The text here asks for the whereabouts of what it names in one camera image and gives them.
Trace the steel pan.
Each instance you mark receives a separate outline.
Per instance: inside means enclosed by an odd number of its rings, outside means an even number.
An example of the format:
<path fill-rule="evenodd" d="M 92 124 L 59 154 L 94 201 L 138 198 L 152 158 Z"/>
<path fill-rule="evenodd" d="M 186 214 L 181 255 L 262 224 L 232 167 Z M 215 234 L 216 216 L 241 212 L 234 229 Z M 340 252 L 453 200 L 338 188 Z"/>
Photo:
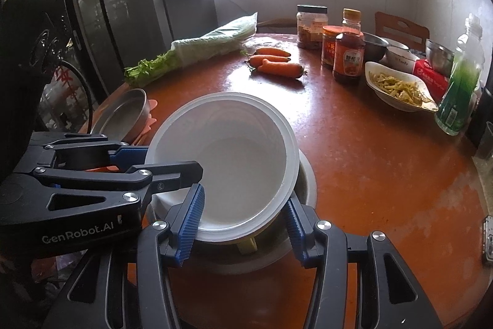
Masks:
<path fill-rule="evenodd" d="M 133 143 L 149 118 L 149 100 L 145 90 L 134 88 L 109 105 L 92 127 L 92 134 L 104 134 L 109 140 Z"/>

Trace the pink bear plastic plate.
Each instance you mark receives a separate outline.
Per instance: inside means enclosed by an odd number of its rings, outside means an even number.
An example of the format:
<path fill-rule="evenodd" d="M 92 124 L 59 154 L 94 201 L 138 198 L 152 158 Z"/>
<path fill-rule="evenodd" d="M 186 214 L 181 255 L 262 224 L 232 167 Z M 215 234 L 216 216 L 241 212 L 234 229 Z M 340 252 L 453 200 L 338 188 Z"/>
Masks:
<path fill-rule="evenodd" d="M 157 119 L 153 118 L 151 113 L 158 106 L 158 101 L 152 98 L 148 101 L 148 103 L 149 103 L 149 117 L 147 118 L 143 130 L 139 133 L 137 138 L 132 142 L 133 145 L 143 144 L 146 136 L 151 130 L 151 126 L 157 122 Z M 97 108 L 97 110 L 95 111 L 95 121 L 98 121 L 100 119 L 100 116 L 102 115 L 103 111 L 106 110 L 106 108 L 107 106 L 100 106 Z"/>

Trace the red instant noodle bowl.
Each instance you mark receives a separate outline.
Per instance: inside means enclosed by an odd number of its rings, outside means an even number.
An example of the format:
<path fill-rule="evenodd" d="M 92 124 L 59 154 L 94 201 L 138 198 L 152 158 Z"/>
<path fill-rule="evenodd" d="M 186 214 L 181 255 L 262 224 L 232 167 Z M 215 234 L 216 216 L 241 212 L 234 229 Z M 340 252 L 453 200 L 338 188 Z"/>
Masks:
<path fill-rule="evenodd" d="M 246 93 L 213 93 L 176 110 L 152 138 L 147 164 L 194 160 L 205 207 L 196 238 L 236 243 L 256 236 L 294 190 L 299 150 L 287 119 Z"/>

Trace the yellow enamel bowl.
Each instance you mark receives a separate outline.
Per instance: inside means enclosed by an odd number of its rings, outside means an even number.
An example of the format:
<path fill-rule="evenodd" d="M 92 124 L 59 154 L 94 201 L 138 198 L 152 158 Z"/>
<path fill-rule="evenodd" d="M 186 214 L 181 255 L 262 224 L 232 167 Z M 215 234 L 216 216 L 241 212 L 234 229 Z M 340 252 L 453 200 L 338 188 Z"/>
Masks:
<path fill-rule="evenodd" d="M 174 204 L 185 198 L 185 194 L 186 190 L 177 190 L 153 195 L 146 217 L 149 221 L 164 218 Z M 291 250 L 291 244 L 284 228 L 283 217 L 278 215 L 254 236 L 222 243 L 196 240 L 193 250 L 203 259 L 226 259 L 227 264 L 231 264 L 231 260 L 234 259 L 259 259 L 264 256 L 279 259 Z"/>

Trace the large steel bowl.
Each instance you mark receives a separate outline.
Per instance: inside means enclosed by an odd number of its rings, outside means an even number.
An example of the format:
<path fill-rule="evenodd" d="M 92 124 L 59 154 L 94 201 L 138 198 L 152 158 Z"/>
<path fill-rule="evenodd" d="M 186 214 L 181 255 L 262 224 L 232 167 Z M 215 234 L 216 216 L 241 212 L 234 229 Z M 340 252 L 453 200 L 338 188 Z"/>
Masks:
<path fill-rule="evenodd" d="M 299 154 L 299 170 L 294 188 L 301 204 L 315 207 L 317 182 L 307 156 Z M 282 216 L 277 216 L 265 230 L 255 236 L 257 250 L 243 255 L 236 244 L 196 241 L 187 265 L 222 276 L 237 276 L 261 270 L 291 252 L 291 242 Z"/>

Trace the carrot middle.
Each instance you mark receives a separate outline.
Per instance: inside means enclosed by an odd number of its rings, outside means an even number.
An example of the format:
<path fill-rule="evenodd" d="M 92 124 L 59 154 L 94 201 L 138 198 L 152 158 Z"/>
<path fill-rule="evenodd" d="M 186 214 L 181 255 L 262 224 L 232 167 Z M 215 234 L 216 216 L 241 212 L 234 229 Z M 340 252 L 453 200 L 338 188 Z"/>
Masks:
<path fill-rule="evenodd" d="M 248 58 L 247 62 L 252 68 L 259 68 L 263 65 L 265 60 L 273 63 L 287 63 L 291 58 L 277 55 L 257 54 Z"/>

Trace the carrot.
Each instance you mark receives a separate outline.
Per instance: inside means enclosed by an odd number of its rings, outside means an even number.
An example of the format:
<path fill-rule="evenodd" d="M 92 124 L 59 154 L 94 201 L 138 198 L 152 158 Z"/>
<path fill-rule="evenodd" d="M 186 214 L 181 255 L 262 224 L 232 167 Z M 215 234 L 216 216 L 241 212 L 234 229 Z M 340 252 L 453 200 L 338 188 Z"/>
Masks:
<path fill-rule="evenodd" d="M 295 63 L 273 63 L 264 61 L 263 65 L 255 68 L 259 73 L 270 74 L 283 78 L 301 78 L 305 74 L 305 69 L 301 64 Z"/>
<path fill-rule="evenodd" d="M 252 68 L 259 68 L 263 65 L 265 60 L 273 63 L 287 63 L 291 58 L 277 55 L 257 54 L 248 58 L 247 62 Z"/>
<path fill-rule="evenodd" d="M 271 55 L 283 58 L 290 58 L 291 53 L 277 47 L 260 47 L 255 51 L 256 55 Z"/>

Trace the carrot nearest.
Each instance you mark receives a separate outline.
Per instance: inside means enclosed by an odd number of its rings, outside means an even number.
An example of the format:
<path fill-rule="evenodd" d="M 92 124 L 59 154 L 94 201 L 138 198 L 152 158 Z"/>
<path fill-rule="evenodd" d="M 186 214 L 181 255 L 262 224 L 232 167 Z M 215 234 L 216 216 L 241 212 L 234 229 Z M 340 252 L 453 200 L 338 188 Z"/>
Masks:
<path fill-rule="evenodd" d="M 263 65 L 255 68 L 259 73 L 270 74 L 283 78 L 301 78 L 305 74 L 305 69 L 301 64 L 295 63 L 273 63 L 264 61 Z"/>

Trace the carrot farthest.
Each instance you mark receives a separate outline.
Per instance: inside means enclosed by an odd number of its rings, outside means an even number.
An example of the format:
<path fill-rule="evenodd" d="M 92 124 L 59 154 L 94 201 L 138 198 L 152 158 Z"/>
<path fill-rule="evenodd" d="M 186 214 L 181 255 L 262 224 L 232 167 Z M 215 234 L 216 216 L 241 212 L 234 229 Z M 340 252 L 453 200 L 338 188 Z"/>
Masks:
<path fill-rule="evenodd" d="M 255 51 L 256 55 L 271 55 L 283 58 L 290 58 L 291 53 L 277 47 L 260 47 Z"/>

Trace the black thermos flask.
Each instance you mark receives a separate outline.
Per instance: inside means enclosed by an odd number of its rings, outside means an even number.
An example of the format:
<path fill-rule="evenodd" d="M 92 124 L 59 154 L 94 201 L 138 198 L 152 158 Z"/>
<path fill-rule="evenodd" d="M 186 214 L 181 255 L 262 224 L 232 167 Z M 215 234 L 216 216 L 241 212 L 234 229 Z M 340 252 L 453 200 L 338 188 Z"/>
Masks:
<path fill-rule="evenodd" d="M 466 138 L 478 148 L 483 134 L 486 130 L 486 123 L 492 121 L 493 98 L 492 91 L 485 87 L 480 101 L 474 113 L 472 113 L 471 121 L 466 130 Z"/>

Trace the green drink plastic bottle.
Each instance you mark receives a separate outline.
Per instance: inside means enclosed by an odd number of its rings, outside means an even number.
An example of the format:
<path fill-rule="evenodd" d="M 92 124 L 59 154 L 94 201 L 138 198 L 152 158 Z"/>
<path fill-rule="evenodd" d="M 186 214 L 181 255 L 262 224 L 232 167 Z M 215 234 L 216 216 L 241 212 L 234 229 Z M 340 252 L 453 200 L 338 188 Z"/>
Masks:
<path fill-rule="evenodd" d="M 485 62 L 480 18 L 470 13 L 465 27 L 457 40 L 448 88 L 434 116 L 438 126 L 451 136 L 460 133 L 471 115 L 471 98 Z"/>

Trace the white dish with noodles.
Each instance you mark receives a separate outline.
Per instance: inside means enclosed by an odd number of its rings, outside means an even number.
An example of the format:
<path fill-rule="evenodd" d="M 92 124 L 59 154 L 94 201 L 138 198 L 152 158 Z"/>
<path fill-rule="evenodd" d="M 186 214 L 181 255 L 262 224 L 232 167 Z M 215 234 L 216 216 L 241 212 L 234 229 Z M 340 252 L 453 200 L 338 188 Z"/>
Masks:
<path fill-rule="evenodd" d="M 364 73 L 367 85 L 384 103 L 395 109 L 404 112 L 438 111 L 425 83 L 413 74 L 376 62 L 367 62 Z"/>

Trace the red tissue box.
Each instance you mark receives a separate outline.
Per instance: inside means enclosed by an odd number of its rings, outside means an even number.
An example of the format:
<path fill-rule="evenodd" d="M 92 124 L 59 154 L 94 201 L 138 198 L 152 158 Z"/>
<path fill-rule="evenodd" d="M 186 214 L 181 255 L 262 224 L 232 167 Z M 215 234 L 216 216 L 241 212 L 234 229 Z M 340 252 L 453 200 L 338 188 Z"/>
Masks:
<path fill-rule="evenodd" d="M 415 61 L 413 75 L 425 83 L 433 100 L 439 104 L 448 89 L 448 78 L 433 70 L 426 59 Z"/>

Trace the clear pickle jar black lid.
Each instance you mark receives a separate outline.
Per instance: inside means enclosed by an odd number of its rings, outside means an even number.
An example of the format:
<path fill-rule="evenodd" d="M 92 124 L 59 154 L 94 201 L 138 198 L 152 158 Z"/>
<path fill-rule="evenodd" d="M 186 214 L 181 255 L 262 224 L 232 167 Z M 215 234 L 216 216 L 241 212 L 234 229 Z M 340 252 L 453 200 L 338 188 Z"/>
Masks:
<path fill-rule="evenodd" d="M 297 46 L 320 50 L 323 27 L 328 25 L 328 8 L 318 5 L 297 5 Z"/>

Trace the small steel bowl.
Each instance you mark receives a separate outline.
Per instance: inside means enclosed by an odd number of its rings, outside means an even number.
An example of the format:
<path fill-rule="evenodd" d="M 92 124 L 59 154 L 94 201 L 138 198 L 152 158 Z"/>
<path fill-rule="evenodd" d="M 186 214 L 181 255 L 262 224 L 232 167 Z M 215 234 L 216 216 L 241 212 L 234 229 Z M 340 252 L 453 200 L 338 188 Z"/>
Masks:
<path fill-rule="evenodd" d="M 433 70 L 448 78 L 454 63 L 454 52 L 447 47 L 433 42 L 425 41 L 425 55 Z"/>

